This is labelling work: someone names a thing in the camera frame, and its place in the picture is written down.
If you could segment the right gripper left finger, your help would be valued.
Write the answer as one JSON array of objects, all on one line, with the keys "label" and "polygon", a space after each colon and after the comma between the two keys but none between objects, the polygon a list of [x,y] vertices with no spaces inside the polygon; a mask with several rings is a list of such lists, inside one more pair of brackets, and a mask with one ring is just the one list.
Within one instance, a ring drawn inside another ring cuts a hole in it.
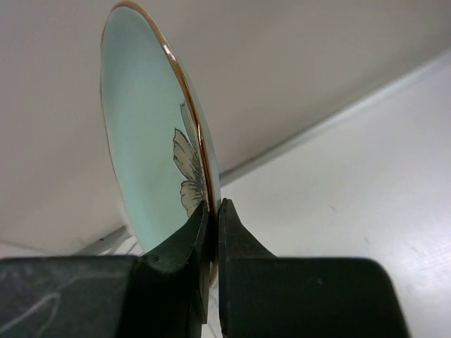
[{"label": "right gripper left finger", "polygon": [[194,312],[207,320],[209,294],[209,210],[201,202],[187,222],[143,255],[144,284],[137,318],[144,324],[166,324]]}]

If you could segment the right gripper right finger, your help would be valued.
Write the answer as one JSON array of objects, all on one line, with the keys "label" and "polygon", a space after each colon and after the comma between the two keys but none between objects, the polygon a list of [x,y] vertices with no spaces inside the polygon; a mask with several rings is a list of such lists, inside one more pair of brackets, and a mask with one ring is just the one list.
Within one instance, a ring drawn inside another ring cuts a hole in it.
[{"label": "right gripper right finger", "polygon": [[264,264],[272,263],[273,255],[242,224],[232,200],[224,199],[218,214],[218,295],[222,334],[231,334],[241,327],[238,315],[257,308],[265,298],[268,286],[258,277],[264,275]]}]

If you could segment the light green flower plate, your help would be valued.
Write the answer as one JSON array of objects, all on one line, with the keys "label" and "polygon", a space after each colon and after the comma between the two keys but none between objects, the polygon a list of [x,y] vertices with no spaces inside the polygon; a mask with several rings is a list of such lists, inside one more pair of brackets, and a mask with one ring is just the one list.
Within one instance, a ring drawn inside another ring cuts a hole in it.
[{"label": "light green flower plate", "polygon": [[144,252],[199,204],[217,214],[221,185],[202,107],[152,17],[116,4],[101,37],[101,109],[125,214]]}]

